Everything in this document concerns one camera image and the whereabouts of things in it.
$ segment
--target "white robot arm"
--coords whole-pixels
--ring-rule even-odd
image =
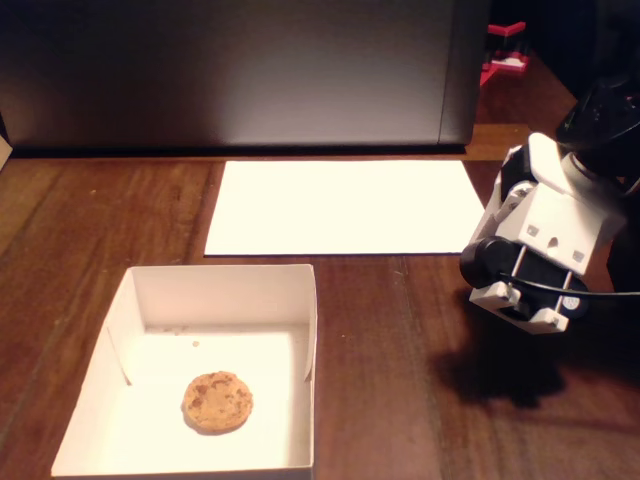
[[[594,250],[624,226],[607,187],[545,135],[512,149],[461,256],[463,276],[476,287],[471,302],[533,334],[564,331],[583,300],[525,291],[508,277],[583,290]]]

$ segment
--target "red object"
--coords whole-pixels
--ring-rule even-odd
[[[505,39],[522,33],[527,24],[525,22],[514,23],[509,26],[489,25],[489,35],[504,37]],[[509,65],[502,63],[505,60],[517,59],[522,65]],[[494,58],[491,62],[487,62],[482,66],[482,74],[480,75],[480,86],[483,86],[497,72],[524,73],[529,65],[529,56],[518,51],[497,50],[494,52]]]
[[[510,37],[511,35],[524,31],[526,27],[526,22],[514,23],[507,27],[503,27],[501,25],[489,25],[489,33],[492,35],[499,35],[501,37]]]

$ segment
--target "cookie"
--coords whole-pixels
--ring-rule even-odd
[[[253,408],[253,395],[233,373],[200,375],[187,387],[182,409],[187,424],[200,433],[225,433],[242,425]]]

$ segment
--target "black cable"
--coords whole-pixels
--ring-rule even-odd
[[[583,292],[581,290],[567,290],[564,288],[552,287],[542,283],[530,282],[522,278],[514,277],[508,273],[500,273],[500,276],[508,282],[531,290],[538,290],[546,293],[555,293],[563,297],[575,298],[624,298],[640,297],[640,292]]]

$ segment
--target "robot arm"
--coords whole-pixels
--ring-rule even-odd
[[[474,287],[471,302],[533,334],[562,332],[585,313],[586,300],[511,280],[586,290],[581,278],[593,252],[623,228],[609,271],[616,289],[640,289],[625,266],[631,259],[640,268],[640,228],[633,228],[640,227],[640,199],[635,206],[630,201],[640,186],[640,105],[634,102],[620,85],[600,84],[561,125],[558,143],[535,133],[509,151],[460,257]]]

